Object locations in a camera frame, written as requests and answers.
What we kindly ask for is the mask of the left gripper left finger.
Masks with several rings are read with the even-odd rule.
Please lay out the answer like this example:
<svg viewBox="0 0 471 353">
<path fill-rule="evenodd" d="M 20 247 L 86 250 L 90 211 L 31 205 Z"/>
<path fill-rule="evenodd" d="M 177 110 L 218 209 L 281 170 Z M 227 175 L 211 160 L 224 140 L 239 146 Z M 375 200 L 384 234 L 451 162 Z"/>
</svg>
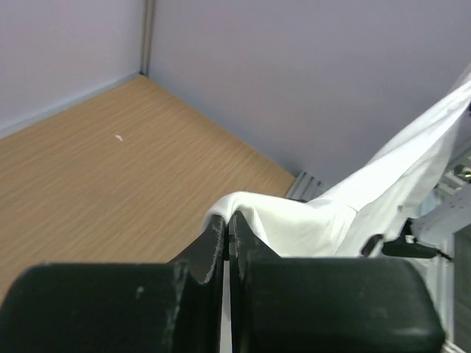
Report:
<svg viewBox="0 0 471 353">
<path fill-rule="evenodd" d="M 225 222 L 167 263 L 49 263 L 1 304 L 3 352 L 217 352 Z"/>
</svg>

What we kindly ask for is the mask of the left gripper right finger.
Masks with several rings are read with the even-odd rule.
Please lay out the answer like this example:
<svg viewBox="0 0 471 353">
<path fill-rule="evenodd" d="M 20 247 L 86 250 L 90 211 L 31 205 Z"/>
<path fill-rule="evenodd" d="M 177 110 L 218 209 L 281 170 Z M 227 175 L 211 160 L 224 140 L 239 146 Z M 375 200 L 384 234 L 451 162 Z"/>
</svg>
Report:
<svg viewBox="0 0 471 353">
<path fill-rule="evenodd" d="M 440 352 L 445 331 L 412 264 L 283 258 L 228 225 L 234 352 Z"/>
</svg>

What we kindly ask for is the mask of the white printed t-shirt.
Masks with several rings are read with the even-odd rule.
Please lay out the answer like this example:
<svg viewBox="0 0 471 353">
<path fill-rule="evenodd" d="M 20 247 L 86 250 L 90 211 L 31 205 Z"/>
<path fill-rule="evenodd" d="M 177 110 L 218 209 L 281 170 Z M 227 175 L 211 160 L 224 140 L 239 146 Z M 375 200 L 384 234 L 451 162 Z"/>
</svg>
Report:
<svg viewBox="0 0 471 353">
<path fill-rule="evenodd" d="M 300 203 L 235 192 L 206 212 L 229 221 L 242 212 L 250 229 L 281 257 L 357 257 L 370 237 L 398 237 L 450 161 L 470 105 L 470 70 L 434 106 L 386 143 L 355 173 L 315 199 Z"/>
</svg>

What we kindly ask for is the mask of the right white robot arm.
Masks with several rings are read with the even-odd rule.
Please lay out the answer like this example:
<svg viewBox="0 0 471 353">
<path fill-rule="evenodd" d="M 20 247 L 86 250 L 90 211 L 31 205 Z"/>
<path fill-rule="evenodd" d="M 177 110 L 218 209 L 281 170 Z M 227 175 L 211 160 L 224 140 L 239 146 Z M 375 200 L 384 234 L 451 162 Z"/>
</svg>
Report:
<svg viewBox="0 0 471 353">
<path fill-rule="evenodd" d="M 382 245 L 381 253 L 390 257 L 433 259 L 453 257 L 441 249 L 451 235 L 470 224 L 470 156 L 452 164 L 434 188 L 442 202 L 419 218 L 408 219 L 396 240 Z"/>
</svg>

